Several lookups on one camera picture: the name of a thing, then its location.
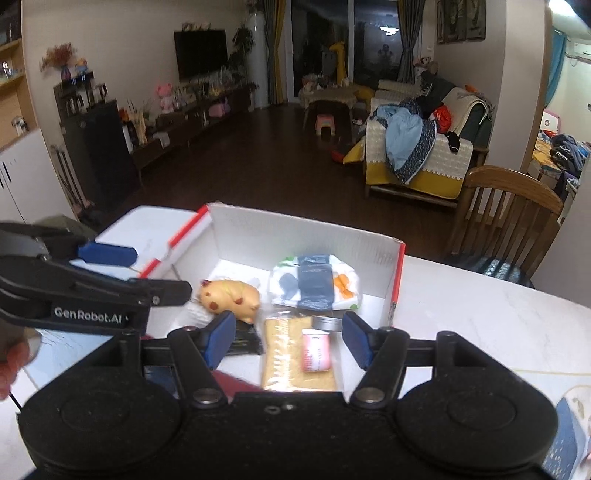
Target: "toy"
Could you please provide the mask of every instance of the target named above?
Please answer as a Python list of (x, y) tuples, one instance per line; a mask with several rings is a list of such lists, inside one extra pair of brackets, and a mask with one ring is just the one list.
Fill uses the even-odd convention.
[(88, 63), (86, 62), (85, 58), (78, 59), (76, 65), (74, 66), (76, 69), (77, 75), (84, 75), (88, 72)]
[(156, 87), (156, 95), (160, 98), (162, 113), (174, 112), (173, 86), (171, 83), (158, 85)]
[(253, 324), (261, 306), (258, 290), (237, 280), (203, 280), (198, 293), (201, 304), (212, 313), (230, 310), (238, 320)]

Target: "pink label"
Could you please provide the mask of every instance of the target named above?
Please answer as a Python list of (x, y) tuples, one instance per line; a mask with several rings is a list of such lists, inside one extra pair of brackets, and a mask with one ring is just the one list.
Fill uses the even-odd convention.
[(330, 370), (330, 334), (321, 330), (304, 329), (304, 372), (323, 372)]

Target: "air conditioner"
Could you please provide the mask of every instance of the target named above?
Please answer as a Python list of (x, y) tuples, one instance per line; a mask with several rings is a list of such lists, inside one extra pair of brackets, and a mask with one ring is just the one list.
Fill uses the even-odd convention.
[(573, 56), (580, 59), (591, 60), (591, 45), (575, 43), (573, 45)]

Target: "flower vase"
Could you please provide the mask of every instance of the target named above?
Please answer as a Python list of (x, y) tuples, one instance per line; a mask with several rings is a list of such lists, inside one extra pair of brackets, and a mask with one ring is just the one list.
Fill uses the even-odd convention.
[(61, 68), (61, 81), (65, 82), (66, 80), (70, 80), (72, 78), (72, 74), (70, 73), (70, 69), (68, 65), (64, 65)]

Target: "curtain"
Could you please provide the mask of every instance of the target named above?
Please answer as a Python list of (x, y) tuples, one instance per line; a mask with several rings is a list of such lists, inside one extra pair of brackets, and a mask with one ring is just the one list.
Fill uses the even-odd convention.
[(414, 83), (413, 48), (423, 23), (425, 0), (398, 0), (398, 23), (402, 40), (402, 58), (398, 81)]
[(552, 36), (552, 57), (550, 59), (550, 71), (548, 77), (548, 89), (546, 90), (546, 102), (548, 106), (556, 93), (560, 74), (562, 73), (562, 64), (564, 63), (564, 54), (566, 52), (566, 34), (558, 30), (553, 30)]
[(269, 103), (271, 105), (283, 103), (278, 50), (284, 14), (285, 0), (265, 0), (265, 33), (269, 51), (267, 75), (269, 77)]

